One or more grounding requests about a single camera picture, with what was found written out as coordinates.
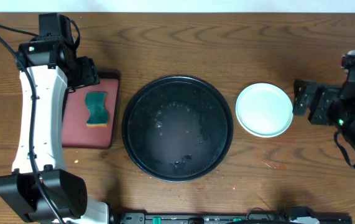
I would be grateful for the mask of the green yellow sponge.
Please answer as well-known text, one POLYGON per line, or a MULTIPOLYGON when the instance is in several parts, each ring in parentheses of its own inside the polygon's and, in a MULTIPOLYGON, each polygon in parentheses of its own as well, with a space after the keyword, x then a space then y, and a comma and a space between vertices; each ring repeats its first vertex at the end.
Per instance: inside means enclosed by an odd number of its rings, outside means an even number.
POLYGON ((107 126, 109 122, 109 114, 105 108, 105 92, 89 92, 85 97, 85 105, 89 112, 89 118, 86 125, 89 127, 107 126))

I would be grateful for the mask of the mint green plate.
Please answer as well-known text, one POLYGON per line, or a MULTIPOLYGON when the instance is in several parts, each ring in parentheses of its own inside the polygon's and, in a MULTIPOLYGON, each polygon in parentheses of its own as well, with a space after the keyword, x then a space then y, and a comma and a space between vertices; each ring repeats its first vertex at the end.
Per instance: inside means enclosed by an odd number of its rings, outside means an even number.
POLYGON ((260 138, 284 133, 292 123, 293 106, 288 95, 269 83, 255 83, 239 94, 235 107, 239 124, 260 138))

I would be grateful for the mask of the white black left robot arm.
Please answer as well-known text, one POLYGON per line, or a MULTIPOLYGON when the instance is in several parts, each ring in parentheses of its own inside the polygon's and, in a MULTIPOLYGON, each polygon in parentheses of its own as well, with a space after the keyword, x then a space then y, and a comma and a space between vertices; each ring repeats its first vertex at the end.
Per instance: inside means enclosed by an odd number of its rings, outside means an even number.
POLYGON ((111 221, 108 205, 88 196, 84 180, 67 172, 63 156, 66 93, 100 83, 93 60, 76 56, 77 45, 43 37, 20 44, 16 52, 21 133, 12 173, 0 176, 0 197, 26 223, 111 221))

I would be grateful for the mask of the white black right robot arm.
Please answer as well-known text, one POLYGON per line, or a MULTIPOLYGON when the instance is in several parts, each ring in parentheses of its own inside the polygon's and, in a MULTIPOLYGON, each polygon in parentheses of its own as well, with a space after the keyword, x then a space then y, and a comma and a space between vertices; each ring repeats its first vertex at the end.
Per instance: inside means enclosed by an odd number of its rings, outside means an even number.
MULTIPOLYGON (((355 150, 355 50, 343 55, 341 68, 347 75, 341 86, 295 80, 293 114, 303 116, 308 111, 311 124, 336 126, 334 137, 342 136, 355 150)), ((355 169, 345 148, 339 146, 339 150, 355 169)))

